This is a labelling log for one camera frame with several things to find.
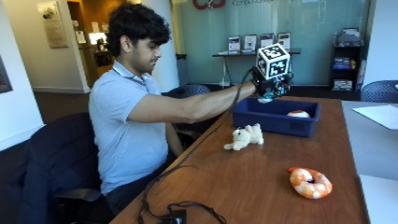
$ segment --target office chair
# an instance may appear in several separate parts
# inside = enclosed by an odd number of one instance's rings
[[[87,113],[43,126],[26,149],[17,223],[107,223],[113,214],[99,193],[98,149]]]
[[[360,101],[398,104],[398,80],[375,81],[360,91]]]
[[[210,89],[204,85],[190,84],[190,85],[175,87],[171,91],[163,92],[162,95],[169,96],[171,98],[182,99],[208,92]],[[187,124],[187,123],[173,124],[183,148],[189,148],[189,146],[199,138],[200,134],[210,128],[212,123],[216,121],[218,117],[219,116],[215,116],[211,119],[203,120],[193,124]]]

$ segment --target glass wall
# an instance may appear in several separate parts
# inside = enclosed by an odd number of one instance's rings
[[[224,6],[198,10],[193,1],[171,0],[177,53],[186,54],[189,83],[219,83],[227,37],[290,33],[294,85],[327,85],[331,40],[343,28],[364,34],[370,0],[226,0]],[[255,57],[227,58],[227,71],[238,83],[255,65]]]

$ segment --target dark curly hair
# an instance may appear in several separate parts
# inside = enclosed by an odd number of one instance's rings
[[[151,8],[142,4],[122,3],[109,14],[106,48],[114,57],[121,54],[121,36],[126,35],[135,46],[139,39],[159,46],[170,39],[169,24]]]

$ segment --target light blue polo shirt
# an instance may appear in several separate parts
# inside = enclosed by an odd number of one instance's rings
[[[145,74],[141,80],[117,61],[95,81],[89,94],[102,194],[149,175],[166,158],[165,123],[138,123],[126,119],[146,94],[161,94],[154,78]]]

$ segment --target shrimp toy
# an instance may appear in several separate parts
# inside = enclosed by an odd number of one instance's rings
[[[291,167],[288,168],[290,182],[296,191],[308,199],[319,199],[331,193],[331,182],[323,174],[315,170]]]

